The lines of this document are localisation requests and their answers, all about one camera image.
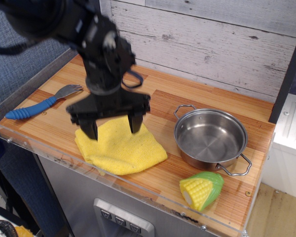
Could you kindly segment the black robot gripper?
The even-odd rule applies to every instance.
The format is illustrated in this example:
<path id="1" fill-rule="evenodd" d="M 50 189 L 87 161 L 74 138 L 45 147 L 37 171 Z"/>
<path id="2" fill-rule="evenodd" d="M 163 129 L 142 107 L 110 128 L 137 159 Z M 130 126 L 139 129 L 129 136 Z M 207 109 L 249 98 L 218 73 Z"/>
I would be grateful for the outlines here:
<path id="1" fill-rule="evenodd" d="M 98 140 L 96 121 L 118 116 L 128 116 L 132 133 L 137 133 L 143 116 L 150 111 L 150 96 L 119 88 L 110 95 L 90 94 L 86 98 L 69 105 L 66 111 L 71 120 L 92 140 Z"/>

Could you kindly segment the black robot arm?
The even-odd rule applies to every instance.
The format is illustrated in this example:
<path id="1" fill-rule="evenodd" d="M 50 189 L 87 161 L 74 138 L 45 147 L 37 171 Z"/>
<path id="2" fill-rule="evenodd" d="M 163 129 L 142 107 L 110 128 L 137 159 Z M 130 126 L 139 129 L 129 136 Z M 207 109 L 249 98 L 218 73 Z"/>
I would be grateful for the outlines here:
<path id="1" fill-rule="evenodd" d="M 67 107 L 71 121 L 91 139 L 98 138 L 96 120 L 126 115 L 132 133 L 139 131 L 150 97 L 123 82 L 135 55 L 116 25 L 89 0 L 0 0 L 0 10 L 25 43 L 0 47 L 13 55 L 52 38 L 76 50 L 83 59 L 90 95 Z"/>

